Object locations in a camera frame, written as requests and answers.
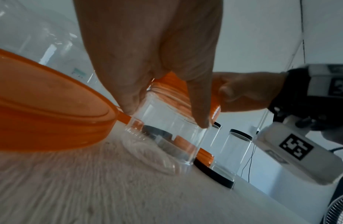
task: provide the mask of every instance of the wire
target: wire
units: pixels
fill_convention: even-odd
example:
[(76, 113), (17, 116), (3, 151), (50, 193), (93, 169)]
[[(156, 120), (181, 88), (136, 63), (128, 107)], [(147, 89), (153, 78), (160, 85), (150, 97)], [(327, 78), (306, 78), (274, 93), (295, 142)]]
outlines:
[(253, 147), (253, 153), (252, 153), (252, 156), (250, 157), (250, 165), (249, 165), (249, 172), (248, 172), (248, 183), (250, 183), (250, 169), (252, 167), (252, 162), (253, 162), (253, 155), (255, 153), (255, 150), (256, 150), (256, 146), (254, 145)]
[(254, 153), (254, 148), (255, 148), (255, 145), (253, 146), (253, 152), (252, 152), (252, 155), (251, 155), (251, 157), (248, 159), (248, 161), (246, 162), (246, 164), (245, 164), (245, 166), (243, 167), (243, 169), (242, 169), (242, 173), (240, 174), (240, 177), (242, 177), (243, 176), (243, 171), (244, 171), (244, 169), (246, 168), (246, 166), (248, 165), (248, 163), (250, 162), (250, 159), (252, 158), (252, 156), (253, 156), (253, 153)]
[(335, 148), (335, 149), (330, 149), (329, 151), (331, 151), (331, 152), (336, 152), (336, 151), (339, 151), (339, 150), (343, 150), (343, 146), (342, 146), (342, 147)]

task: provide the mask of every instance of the wooden table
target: wooden table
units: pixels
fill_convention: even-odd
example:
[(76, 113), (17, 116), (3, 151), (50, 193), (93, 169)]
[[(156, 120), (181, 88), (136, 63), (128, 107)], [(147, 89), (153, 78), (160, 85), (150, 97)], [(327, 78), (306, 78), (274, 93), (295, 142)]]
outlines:
[(0, 224), (306, 223), (241, 178), (229, 190), (196, 167), (149, 168), (122, 147), (122, 130), (87, 149), (0, 152)]

